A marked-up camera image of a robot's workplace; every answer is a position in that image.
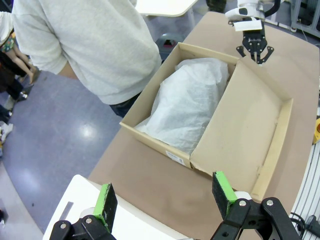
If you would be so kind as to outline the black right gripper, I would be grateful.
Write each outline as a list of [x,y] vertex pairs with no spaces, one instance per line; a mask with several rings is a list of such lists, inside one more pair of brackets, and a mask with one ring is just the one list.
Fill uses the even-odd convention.
[[[261,53],[265,48],[267,52],[265,55],[261,56]],[[245,56],[250,56],[250,58],[259,65],[266,63],[274,52],[274,48],[267,46],[264,25],[262,26],[262,29],[244,31],[242,45],[237,46],[236,51],[243,58]]]

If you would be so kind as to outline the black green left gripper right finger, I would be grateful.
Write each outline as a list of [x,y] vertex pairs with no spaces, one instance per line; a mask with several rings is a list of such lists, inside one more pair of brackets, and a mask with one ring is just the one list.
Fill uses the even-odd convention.
[[213,240],[239,240],[244,230],[255,230],[262,240],[300,239],[278,198],[239,198],[222,171],[212,174],[212,194],[223,219]]

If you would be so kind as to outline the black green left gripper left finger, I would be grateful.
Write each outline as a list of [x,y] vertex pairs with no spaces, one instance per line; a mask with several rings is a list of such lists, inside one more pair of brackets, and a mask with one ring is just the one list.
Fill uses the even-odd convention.
[[117,197],[111,183],[102,185],[93,214],[76,223],[59,220],[53,225],[51,240],[114,240],[112,228],[117,210]]

